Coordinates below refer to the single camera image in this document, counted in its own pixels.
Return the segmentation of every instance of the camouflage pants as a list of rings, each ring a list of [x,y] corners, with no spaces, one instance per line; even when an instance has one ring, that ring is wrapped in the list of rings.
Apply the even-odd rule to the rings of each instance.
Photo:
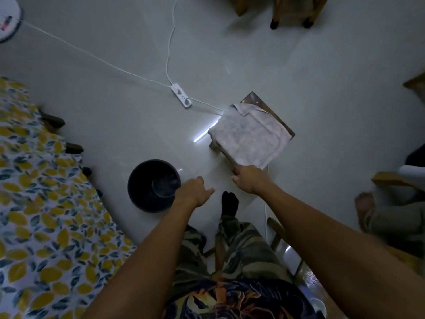
[[[251,223],[223,216],[218,230],[229,247],[224,258],[222,279],[282,279],[290,281],[286,269]],[[197,230],[184,233],[174,274],[171,298],[192,291],[201,280],[211,280],[202,256],[207,239]]]

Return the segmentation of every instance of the hand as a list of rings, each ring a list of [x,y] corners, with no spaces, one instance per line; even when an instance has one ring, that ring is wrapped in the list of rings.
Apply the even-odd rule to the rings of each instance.
[[[258,195],[266,185],[272,184],[267,172],[254,165],[240,165],[235,170],[232,181],[243,191]]]
[[[195,209],[205,204],[214,192],[214,188],[205,189],[204,179],[199,176],[196,179],[189,179],[178,188],[174,194],[176,197],[174,201],[188,203]]]

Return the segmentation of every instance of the white towel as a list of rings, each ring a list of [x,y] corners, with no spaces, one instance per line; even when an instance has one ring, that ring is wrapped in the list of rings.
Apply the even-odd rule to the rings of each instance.
[[[208,133],[237,164],[260,169],[291,139],[281,123],[253,104],[231,105]]]

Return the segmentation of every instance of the white floor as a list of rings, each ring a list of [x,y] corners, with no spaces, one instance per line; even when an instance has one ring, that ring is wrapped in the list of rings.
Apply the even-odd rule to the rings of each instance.
[[[136,74],[167,82],[173,0],[18,0],[25,19]],[[402,83],[423,71],[425,0],[329,0],[310,30],[269,28],[272,2],[238,18],[229,0],[179,0],[169,73],[186,93],[225,108],[255,91],[295,131],[270,165],[279,186],[357,228],[353,198],[376,171],[395,170],[425,141],[425,107]],[[32,89],[62,134],[85,148],[86,166],[116,221],[141,241],[163,214],[138,210],[127,180],[140,162],[164,159],[217,192],[190,224],[208,246],[220,193],[240,198],[239,218],[264,233],[262,202],[239,191],[208,136],[218,116],[185,110],[169,89],[125,75],[22,26],[0,45],[0,73]]]

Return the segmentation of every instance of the forearm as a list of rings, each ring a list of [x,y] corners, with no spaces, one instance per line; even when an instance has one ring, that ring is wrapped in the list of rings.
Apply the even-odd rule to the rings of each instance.
[[[194,206],[176,202],[92,302],[84,318],[159,318]]]
[[[274,211],[291,245],[350,318],[422,316],[422,279],[373,239],[275,184],[263,187],[259,196]]]

